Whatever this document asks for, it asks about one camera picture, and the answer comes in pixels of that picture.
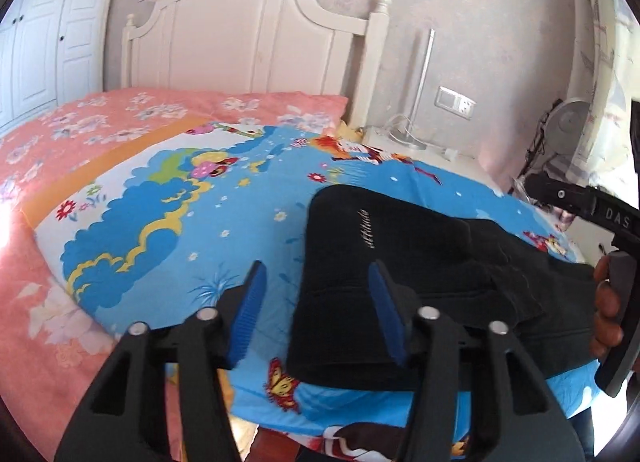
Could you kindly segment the right hand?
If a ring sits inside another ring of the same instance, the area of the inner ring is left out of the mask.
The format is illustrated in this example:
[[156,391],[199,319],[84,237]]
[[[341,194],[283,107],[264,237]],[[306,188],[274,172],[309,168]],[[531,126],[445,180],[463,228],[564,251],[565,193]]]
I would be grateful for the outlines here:
[[594,314],[593,336],[590,340],[591,354],[602,360],[615,346],[620,345],[624,332],[617,323],[617,314],[620,311],[620,297],[613,290],[610,283],[610,260],[606,255],[600,258],[593,271],[594,280],[597,282],[596,313]]

